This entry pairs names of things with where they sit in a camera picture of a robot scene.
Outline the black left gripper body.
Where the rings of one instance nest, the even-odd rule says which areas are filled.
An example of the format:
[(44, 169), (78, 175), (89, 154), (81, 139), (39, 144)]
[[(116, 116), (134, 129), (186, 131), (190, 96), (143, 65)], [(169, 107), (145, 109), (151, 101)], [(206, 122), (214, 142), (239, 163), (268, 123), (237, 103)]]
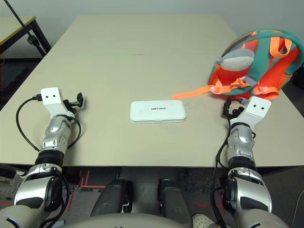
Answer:
[(66, 109), (70, 112), (76, 112), (75, 106), (78, 106), (78, 101), (76, 102), (69, 102), (67, 99), (63, 100), (63, 104), (65, 105)]

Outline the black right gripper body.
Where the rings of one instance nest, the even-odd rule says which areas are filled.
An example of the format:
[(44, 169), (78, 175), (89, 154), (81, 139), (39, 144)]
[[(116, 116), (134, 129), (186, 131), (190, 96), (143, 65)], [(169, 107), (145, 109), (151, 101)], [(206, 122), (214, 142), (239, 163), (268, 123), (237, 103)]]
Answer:
[[(239, 107), (237, 108), (233, 108), (232, 111), (230, 110), (230, 106), (232, 104), (233, 101), (236, 101), (240, 104)], [(228, 104), (227, 104), (227, 110), (228, 110), (228, 116), (229, 117), (238, 117), (243, 111), (244, 111), (244, 107), (242, 106), (244, 104), (243, 99), (229, 99), (228, 100)]]

